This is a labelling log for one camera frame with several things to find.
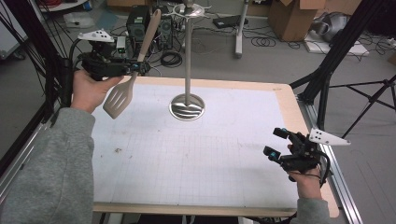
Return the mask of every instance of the human hand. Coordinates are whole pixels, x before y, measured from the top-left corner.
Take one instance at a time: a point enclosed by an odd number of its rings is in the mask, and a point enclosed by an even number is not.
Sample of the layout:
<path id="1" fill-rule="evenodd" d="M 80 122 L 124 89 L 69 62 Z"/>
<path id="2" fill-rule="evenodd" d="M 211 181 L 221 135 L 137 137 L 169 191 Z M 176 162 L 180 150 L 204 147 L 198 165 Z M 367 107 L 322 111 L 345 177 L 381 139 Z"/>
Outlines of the human hand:
<path id="1" fill-rule="evenodd" d="M 76 71 L 73 81 L 73 101 L 70 107 L 92 113 L 105 100 L 110 88 L 121 80 L 122 77 L 111 77 L 104 81 L 95 81 L 87 71 Z"/>
<path id="2" fill-rule="evenodd" d="M 320 193 L 320 171 L 318 168 L 308 170 L 304 174 L 289 171 L 288 174 L 297 182 L 298 196 L 308 199 L 322 199 Z"/>

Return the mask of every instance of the gray sweater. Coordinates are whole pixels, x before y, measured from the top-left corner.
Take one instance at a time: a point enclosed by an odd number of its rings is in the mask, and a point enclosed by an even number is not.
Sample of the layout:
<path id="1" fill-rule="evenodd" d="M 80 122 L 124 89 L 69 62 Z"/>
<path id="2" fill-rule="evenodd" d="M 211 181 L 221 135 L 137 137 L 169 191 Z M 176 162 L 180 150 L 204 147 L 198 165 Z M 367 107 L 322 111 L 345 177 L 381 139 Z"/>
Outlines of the gray sweater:
<path id="1" fill-rule="evenodd" d="M 84 111 L 60 111 L 13 182 L 1 223 L 92 223 L 94 123 Z M 297 210 L 292 224 L 330 223 L 326 201 L 299 199 Z"/>

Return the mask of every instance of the slotted spatula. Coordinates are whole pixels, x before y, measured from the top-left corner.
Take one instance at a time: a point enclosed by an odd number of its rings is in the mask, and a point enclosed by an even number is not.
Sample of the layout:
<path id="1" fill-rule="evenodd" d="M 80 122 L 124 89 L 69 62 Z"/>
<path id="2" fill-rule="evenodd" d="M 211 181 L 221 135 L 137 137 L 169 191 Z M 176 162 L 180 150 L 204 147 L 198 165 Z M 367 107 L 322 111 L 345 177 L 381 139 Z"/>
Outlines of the slotted spatula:
<path id="1" fill-rule="evenodd" d="M 145 59 L 149 45 L 155 35 L 155 32 L 157 31 L 158 25 L 160 24 L 160 19 L 161 11 L 157 9 L 152 14 L 151 20 L 148 24 L 148 29 L 146 31 L 145 38 L 143 39 L 139 56 L 137 57 L 138 62 L 143 62 Z M 131 78 L 128 81 L 115 86 L 108 95 L 105 104 L 103 105 L 103 109 L 111 118 L 115 119 L 118 117 L 119 114 L 122 113 L 122 111 L 128 106 L 128 104 L 131 103 L 134 81 L 136 80 L 137 75 L 137 72 L 133 72 Z"/>

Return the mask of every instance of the desk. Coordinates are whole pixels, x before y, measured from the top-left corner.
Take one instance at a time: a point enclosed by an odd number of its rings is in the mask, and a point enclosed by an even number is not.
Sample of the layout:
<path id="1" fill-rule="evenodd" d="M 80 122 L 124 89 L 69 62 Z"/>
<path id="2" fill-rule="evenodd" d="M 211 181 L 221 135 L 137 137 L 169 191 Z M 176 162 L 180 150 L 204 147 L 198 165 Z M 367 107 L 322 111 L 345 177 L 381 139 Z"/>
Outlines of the desk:
<path id="1" fill-rule="evenodd" d="M 134 99 L 117 119 L 111 119 L 101 109 L 94 112 L 93 210 L 208 216 L 292 215 L 297 200 L 295 183 L 262 154 L 265 145 L 286 154 L 282 148 L 287 142 L 272 135 L 272 124 L 259 123 L 267 119 L 274 125 L 284 124 L 293 132 L 308 132 L 290 86 L 194 79 L 191 93 L 206 103 L 206 112 L 195 121 L 174 119 L 167 109 L 173 96 L 183 91 L 181 78 L 138 77 Z M 245 124 L 254 132 L 245 130 Z M 196 133 L 199 139 L 189 132 Z M 234 149 L 236 157 L 228 155 Z M 173 172 L 170 175 L 165 173 L 169 169 Z M 256 179 L 260 185 L 253 183 Z M 331 216 L 337 217 L 338 208 L 329 186 L 322 188 L 322 194 L 329 202 Z"/>

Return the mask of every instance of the spatula handle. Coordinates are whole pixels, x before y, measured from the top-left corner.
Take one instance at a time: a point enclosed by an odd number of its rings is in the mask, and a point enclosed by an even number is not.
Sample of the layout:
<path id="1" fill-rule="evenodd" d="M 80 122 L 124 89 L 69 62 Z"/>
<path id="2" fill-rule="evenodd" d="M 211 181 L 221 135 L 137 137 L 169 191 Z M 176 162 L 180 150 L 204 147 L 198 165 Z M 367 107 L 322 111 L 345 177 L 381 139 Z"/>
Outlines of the spatula handle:
<path id="1" fill-rule="evenodd" d="M 155 10 L 151 16 L 151 20 L 148 24 L 148 29 L 145 34 L 145 38 L 143 39 L 142 47 L 140 48 L 139 56 L 137 57 L 138 62 L 143 62 L 145 59 L 146 53 L 149 50 L 149 45 L 151 44 L 152 38 L 155 35 L 155 32 L 158 29 L 158 25 L 161 20 L 161 11 L 159 9 Z"/>

